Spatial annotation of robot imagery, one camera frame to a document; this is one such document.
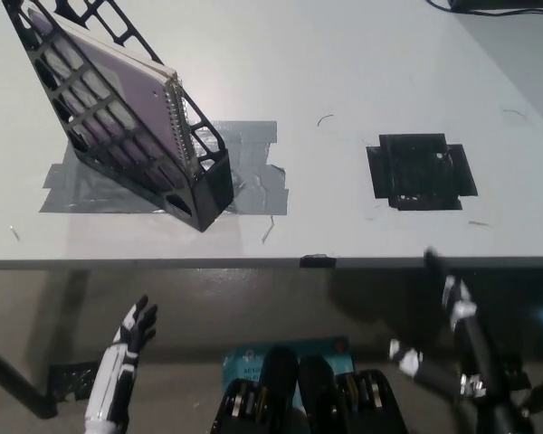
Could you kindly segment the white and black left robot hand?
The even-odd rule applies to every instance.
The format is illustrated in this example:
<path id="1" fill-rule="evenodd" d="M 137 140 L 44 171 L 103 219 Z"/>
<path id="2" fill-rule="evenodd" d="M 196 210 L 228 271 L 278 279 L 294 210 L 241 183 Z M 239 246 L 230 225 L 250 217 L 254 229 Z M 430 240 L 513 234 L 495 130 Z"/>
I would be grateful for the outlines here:
<path id="1" fill-rule="evenodd" d="M 142 296 L 128 311 L 106 349 L 84 414 L 86 434 L 125 433 L 141 353 L 155 334 L 157 306 Z"/>

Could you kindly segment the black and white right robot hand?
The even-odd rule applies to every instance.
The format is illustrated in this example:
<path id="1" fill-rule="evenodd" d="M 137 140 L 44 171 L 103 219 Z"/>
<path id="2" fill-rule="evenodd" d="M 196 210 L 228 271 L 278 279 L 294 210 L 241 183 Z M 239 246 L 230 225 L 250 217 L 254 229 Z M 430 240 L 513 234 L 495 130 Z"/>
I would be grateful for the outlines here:
<path id="1" fill-rule="evenodd" d="M 441 303 L 449 320 L 461 373 L 445 370 L 423 352 L 397 339 L 390 341 L 389 360 L 425 388 L 451 401 L 470 401 L 477 411 L 478 433 L 532 433 L 532 422 L 511 398 L 506 371 L 464 280 L 432 249 L 424 253 L 424 265 L 434 286 L 442 291 Z"/>

